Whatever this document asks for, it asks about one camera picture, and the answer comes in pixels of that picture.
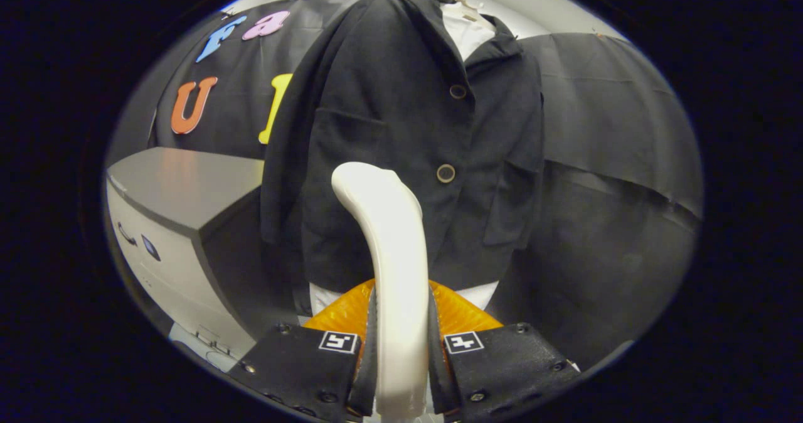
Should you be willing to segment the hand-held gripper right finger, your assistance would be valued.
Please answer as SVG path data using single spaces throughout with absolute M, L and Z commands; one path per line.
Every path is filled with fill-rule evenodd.
M 568 390 L 580 368 L 529 323 L 504 325 L 430 282 L 433 408 L 447 421 L 507 421 Z

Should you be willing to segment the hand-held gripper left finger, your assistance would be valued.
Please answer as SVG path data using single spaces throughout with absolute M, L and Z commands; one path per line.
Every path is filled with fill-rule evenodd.
M 273 325 L 228 377 L 303 419 L 361 422 L 378 383 L 374 286 L 352 288 L 302 325 Z

